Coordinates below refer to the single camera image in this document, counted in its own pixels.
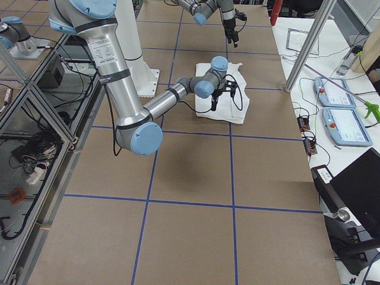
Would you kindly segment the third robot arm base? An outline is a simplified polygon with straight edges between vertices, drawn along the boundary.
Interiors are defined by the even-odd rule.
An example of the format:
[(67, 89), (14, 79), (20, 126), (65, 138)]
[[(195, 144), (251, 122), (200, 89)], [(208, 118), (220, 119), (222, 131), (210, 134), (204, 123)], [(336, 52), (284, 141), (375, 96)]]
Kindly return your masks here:
[(15, 59), (37, 59), (50, 40), (35, 39), (16, 16), (1, 18), (1, 44)]

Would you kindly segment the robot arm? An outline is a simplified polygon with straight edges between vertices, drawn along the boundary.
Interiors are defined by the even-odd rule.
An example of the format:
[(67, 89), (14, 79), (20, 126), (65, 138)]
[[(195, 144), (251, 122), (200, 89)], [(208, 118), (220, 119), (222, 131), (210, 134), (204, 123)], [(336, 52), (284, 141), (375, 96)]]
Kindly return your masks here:
[(110, 96), (118, 120), (114, 140), (139, 156), (155, 153), (163, 132), (154, 122), (188, 94), (206, 99), (225, 90), (228, 61), (211, 60), (200, 77), (182, 77), (171, 88), (142, 105), (133, 82), (135, 71), (128, 68), (116, 31), (122, 5), (118, 1), (49, 1), (50, 26), (61, 33), (81, 37), (87, 43), (100, 83)]
[(221, 23), (224, 28), (224, 34), (228, 44), (233, 43), (235, 48), (238, 46), (239, 32), (235, 30), (236, 19), (242, 16), (242, 21), (245, 21), (246, 16), (244, 13), (238, 13), (237, 9), (234, 8), (233, 1), (174, 0), (172, 3), (179, 5), (188, 11), (192, 15), (195, 22), (199, 25), (205, 24), (216, 11), (219, 11), (221, 14)]

